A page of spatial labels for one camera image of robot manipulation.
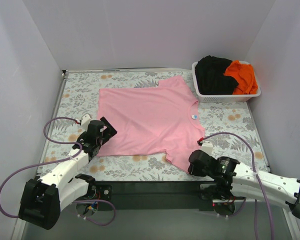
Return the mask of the pink t-shirt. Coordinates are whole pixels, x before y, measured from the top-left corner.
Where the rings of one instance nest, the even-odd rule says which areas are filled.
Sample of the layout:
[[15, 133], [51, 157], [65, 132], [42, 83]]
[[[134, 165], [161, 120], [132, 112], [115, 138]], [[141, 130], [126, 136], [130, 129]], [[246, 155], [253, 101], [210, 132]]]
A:
[[186, 172], [191, 153], [205, 129], [199, 121], [199, 101], [182, 76], [158, 81], [156, 87], [101, 88], [97, 116], [117, 131], [99, 150], [99, 157], [164, 153]]

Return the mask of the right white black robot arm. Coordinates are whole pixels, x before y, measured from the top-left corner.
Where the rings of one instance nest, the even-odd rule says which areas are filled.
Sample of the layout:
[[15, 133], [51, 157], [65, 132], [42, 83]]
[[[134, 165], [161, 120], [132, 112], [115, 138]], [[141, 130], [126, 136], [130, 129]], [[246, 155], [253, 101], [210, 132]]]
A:
[[300, 219], [300, 178], [254, 172], [236, 159], [225, 156], [215, 159], [202, 150], [195, 150], [190, 155], [188, 173], [213, 179], [212, 186], [203, 190], [207, 198], [241, 197], [263, 201], [290, 211]]

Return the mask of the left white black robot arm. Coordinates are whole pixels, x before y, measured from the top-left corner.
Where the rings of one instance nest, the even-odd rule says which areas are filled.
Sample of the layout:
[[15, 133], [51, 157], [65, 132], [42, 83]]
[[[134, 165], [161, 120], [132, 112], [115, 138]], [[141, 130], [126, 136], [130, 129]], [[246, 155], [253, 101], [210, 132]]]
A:
[[105, 117], [91, 119], [86, 114], [78, 122], [84, 132], [72, 144], [69, 157], [39, 179], [26, 182], [18, 217], [46, 230], [58, 221], [61, 211], [72, 203], [85, 205], [80, 214], [95, 213], [100, 203], [110, 203], [111, 186], [98, 185], [95, 178], [78, 173], [117, 134]]

